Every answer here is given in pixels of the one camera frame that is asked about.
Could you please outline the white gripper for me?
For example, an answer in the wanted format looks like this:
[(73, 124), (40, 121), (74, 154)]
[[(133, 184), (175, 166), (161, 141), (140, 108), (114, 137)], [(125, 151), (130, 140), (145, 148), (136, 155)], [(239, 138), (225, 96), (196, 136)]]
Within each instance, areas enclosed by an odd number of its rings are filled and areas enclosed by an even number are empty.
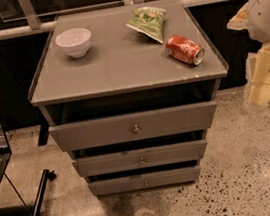
[(244, 89), (246, 103), (267, 106), (270, 102), (270, 43), (264, 43), (256, 54), (251, 83)]

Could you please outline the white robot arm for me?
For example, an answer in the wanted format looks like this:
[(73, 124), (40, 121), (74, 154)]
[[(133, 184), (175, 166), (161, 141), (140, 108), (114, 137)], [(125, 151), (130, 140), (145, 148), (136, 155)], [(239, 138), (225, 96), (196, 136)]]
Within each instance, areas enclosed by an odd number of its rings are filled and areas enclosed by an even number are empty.
[(228, 21), (230, 30), (247, 30), (252, 40), (262, 46), (246, 60), (245, 105), (260, 111), (270, 102), (270, 0), (248, 0)]

